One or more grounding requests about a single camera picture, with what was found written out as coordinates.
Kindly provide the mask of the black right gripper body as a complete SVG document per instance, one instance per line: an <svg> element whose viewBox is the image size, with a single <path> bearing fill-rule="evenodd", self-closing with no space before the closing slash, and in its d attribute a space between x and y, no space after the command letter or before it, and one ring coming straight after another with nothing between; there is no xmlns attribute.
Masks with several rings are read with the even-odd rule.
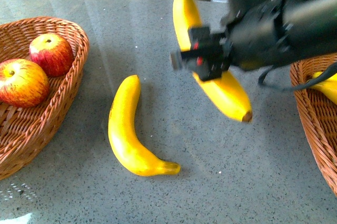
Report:
<svg viewBox="0 0 337 224"><path fill-rule="evenodd" d="M230 65L244 71L265 66L281 67L292 62L292 48L284 28L286 0L266 1L236 16L222 18Z"/></svg>

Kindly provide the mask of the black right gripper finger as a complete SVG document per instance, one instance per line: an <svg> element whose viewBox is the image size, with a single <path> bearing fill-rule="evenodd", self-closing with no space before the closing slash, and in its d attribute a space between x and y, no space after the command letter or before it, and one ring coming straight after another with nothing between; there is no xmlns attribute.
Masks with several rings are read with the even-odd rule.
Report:
<svg viewBox="0 0 337 224"><path fill-rule="evenodd" d="M229 56L220 44L200 46L196 43L190 50L173 51L170 62L174 70L186 68L203 82L221 78L230 67Z"/></svg>
<svg viewBox="0 0 337 224"><path fill-rule="evenodd" d="M223 50L232 50L232 42L225 30L212 32L209 26L192 27L188 29L190 49L221 46Z"/></svg>

